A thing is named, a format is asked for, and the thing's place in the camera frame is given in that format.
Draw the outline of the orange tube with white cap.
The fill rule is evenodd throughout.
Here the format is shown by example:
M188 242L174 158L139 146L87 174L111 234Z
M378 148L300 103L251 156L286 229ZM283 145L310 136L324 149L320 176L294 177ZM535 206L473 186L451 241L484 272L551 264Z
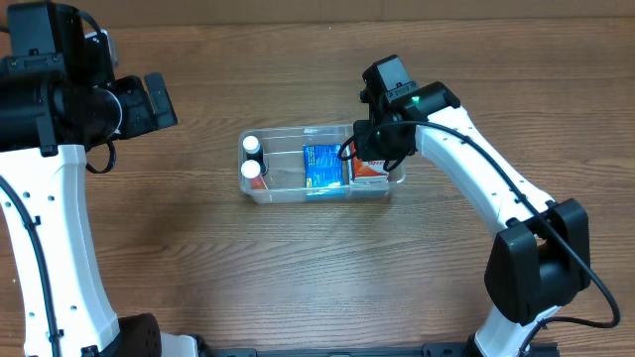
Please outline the orange tube with white cap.
M260 164L255 160L245 161L240 168L244 186L252 190L267 190L268 186L261 172Z

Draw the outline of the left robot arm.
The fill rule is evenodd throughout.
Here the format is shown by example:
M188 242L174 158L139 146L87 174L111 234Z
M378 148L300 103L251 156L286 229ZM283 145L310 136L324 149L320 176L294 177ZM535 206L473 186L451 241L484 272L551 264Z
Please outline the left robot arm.
M86 208L88 152L175 126L163 77L116 77L109 34L51 1L7 10L1 61L1 208L28 356L195 356L150 313L118 316L100 279Z

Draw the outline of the dark bottle with white cap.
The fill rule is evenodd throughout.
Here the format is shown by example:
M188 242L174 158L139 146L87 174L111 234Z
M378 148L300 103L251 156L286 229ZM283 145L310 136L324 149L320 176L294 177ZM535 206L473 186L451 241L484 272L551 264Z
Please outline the dark bottle with white cap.
M256 161L259 164L261 174L264 176L268 171L268 165L260 140L253 135L246 136L242 141L242 148L248 160Z

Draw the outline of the blue VapoDrops box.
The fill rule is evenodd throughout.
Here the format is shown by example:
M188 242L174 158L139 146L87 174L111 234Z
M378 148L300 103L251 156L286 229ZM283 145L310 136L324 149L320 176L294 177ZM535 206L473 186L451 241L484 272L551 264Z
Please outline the blue VapoDrops box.
M340 144L303 146L309 199L345 195L343 165L338 157L340 148Z

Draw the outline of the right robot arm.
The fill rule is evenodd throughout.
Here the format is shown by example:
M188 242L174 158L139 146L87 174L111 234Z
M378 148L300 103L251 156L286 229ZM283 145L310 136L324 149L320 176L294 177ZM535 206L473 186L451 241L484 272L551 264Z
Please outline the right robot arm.
M426 356L557 356L533 344L538 322L590 284L588 216L570 198L554 201L484 139L441 82L418 85L397 56L373 63L360 100L369 117L353 125L354 157L387 170L416 153L441 168L493 237L484 282L493 307L465 343L432 343Z

